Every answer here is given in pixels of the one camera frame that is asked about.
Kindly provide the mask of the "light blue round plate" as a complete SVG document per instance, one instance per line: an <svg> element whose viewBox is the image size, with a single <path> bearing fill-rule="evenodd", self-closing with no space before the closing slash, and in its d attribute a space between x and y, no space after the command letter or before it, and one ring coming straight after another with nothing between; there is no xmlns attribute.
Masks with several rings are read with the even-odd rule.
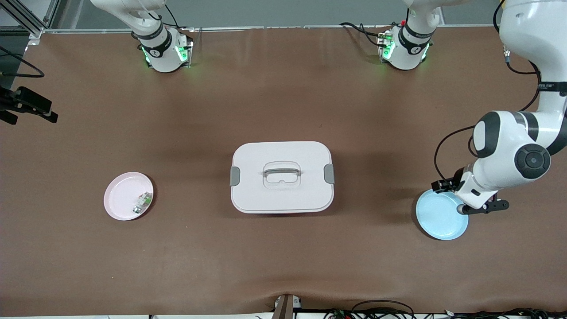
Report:
<svg viewBox="0 0 567 319"><path fill-rule="evenodd" d="M469 224L469 217L459 212L463 202L452 192L427 190L417 200L416 217L421 228L437 240L455 240Z"/></svg>

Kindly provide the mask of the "pink round plate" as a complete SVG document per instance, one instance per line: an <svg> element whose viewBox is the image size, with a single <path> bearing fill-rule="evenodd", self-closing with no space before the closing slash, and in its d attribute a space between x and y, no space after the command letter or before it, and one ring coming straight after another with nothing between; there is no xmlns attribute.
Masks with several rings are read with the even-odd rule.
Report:
<svg viewBox="0 0 567 319"><path fill-rule="evenodd" d="M143 214L135 214L132 209L138 196L150 192L154 197L154 185L147 175L140 172L126 172L108 184L103 204L109 216L119 221L129 221Z"/></svg>

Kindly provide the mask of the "small green white component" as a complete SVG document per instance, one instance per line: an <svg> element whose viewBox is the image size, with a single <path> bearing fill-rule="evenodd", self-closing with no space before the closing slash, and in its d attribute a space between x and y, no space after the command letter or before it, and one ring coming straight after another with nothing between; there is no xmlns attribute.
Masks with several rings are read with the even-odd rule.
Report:
<svg viewBox="0 0 567 319"><path fill-rule="evenodd" d="M136 199L136 202L133 206L133 213L135 214L143 214L150 206L153 200L153 194L150 192L144 192Z"/></svg>

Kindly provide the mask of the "white lidded storage box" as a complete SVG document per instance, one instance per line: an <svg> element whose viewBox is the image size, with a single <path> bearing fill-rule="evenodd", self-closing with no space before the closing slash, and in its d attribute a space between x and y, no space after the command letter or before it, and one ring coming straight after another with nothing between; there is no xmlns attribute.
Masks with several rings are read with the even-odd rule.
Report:
<svg viewBox="0 0 567 319"><path fill-rule="evenodd" d="M229 173L231 201L245 214L326 210L334 200L334 165L317 141L243 144Z"/></svg>

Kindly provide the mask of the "brown table mat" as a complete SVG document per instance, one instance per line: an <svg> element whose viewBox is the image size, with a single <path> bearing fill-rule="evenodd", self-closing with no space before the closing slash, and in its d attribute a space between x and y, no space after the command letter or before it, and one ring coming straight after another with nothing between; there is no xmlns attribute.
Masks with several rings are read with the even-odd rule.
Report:
<svg viewBox="0 0 567 319"><path fill-rule="evenodd" d="M413 71L379 62L342 28L197 34L190 68L160 74L129 34L47 34L18 79L51 99L52 124L0 123L0 316L264 312L396 300L418 312L567 310L567 151L500 193L452 241L415 223L448 133L531 99L488 27L441 28ZM235 150L318 141L332 154L324 211L259 216L230 198ZM103 204L126 172L154 185L119 221Z"/></svg>

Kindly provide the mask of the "aluminium frame post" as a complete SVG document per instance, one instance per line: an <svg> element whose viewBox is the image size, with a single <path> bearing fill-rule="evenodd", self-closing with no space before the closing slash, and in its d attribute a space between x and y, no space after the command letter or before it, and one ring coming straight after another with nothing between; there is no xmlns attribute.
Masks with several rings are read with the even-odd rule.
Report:
<svg viewBox="0 0 567 319"><path fill-rule="evenodd" d="M33 38L51 29L61 0L0 0L0 34Z"/></svg>

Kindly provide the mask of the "brown grey edge bracket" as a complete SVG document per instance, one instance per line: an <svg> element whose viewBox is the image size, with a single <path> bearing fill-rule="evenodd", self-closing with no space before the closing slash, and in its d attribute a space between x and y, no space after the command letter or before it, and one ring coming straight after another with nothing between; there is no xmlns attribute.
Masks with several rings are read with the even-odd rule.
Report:
<svg viewBox="0 0 567 319"><path fill-rule="evenodd" d="M296 295L280 295L275 301L271 319L297 319L296 311L302 309L301 298Z"/></svg>

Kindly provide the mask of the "silver table edge rail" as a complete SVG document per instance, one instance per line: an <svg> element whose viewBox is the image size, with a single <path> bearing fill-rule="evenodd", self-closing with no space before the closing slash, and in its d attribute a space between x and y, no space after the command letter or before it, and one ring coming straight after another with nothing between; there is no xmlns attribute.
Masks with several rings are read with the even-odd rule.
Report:
<svg viewBox="0 0 567 319"><path fill-rule="evenodd" d="M493 28L492 24L441 24L437 30L441 28L452 27L488 27ZM333 25L304 25L295 27L264 27L264 26L247 26L247 27L182 27L182 31L187 32L232 32L232 31L246 31L246 30L287 30L287 29L302 29L302 30L316 30L316 29L336 29L342 28L338 24ZM41 32L44 34L129 34L131 32L128 28L108 28L108 29L45 29Z"/></svg>

